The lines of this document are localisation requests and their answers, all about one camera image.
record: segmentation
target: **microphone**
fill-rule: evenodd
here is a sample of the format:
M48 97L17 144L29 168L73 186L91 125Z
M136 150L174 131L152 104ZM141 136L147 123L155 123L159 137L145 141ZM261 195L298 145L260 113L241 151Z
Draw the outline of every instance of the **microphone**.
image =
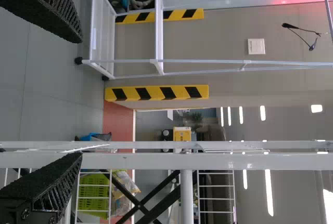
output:
M309 51L313 51L315 49L315 47L317 45L317 39L318 39L318 37L316 38L316 41L314 42L314 44L312 46L310 46Z
M294 26L294 25L290 25L288 23L283 23L282 24L283 28L293 28L293 29L299 29L298 27Z

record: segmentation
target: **black cable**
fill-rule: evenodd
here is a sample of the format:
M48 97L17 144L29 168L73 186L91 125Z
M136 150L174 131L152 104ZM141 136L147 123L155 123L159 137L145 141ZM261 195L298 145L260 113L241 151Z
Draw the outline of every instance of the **black cable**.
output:
M305 39L303 39L298 33L294 32L292 29L288 28L291 32L293 32L294 34L296 34L299 38L301 38L301 40L303 40L308 46L309 48L311 48L311 46L305 41Z
M299 29L299 30L302 30L302 31L309 32L309 33L315 33L315 34L317 34L319 37L321 37L321 34L322 34L322 33L317 33L316 31L306 30L306 29L302 29L302 28L298 28L298 29Z

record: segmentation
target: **gray floor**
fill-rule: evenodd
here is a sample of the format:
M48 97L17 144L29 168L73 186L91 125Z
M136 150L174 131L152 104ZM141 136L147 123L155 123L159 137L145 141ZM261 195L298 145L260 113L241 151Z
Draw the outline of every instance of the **gray floor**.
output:
M87 55L89 0L73 0L84 34L72 44L0 8L0 140L72 140L100 132L104 83Z

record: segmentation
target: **wall switch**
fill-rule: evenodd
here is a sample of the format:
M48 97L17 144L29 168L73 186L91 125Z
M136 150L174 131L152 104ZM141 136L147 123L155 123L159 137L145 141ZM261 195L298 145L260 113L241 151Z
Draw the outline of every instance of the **wall switch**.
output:
M248 39L249 54L266 54L265 39L263 38L249 38Z

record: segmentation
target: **fluorescent light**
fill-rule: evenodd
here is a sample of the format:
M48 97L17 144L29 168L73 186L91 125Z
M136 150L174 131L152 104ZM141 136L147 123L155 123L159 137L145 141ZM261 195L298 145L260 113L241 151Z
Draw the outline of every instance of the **fluorescent light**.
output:
M248 173L246 169L243 169L243 186L245 189L248 189Z
M240 124L244 123L244 120L243 120L243 107L242 106L239 107L239 122L240 122Z
M311 105L311 112L318 113L323 111L323 106L321 104L313 104Z
M326 221L327 224L333 223L333 193L324 189L324 204L325 204L325 212L326 212Z
M265 182L266 182L266 197L267 197L268 213L270 214L270 216L274 216L272 180L271 180L271 170L270 169L265 169Z
M261 121L266 120L266 109L265 106L260 106L260 119Z
M231 126L231 108L228 106L228 125Z
M221 107L221 125L224 126L223 107Z

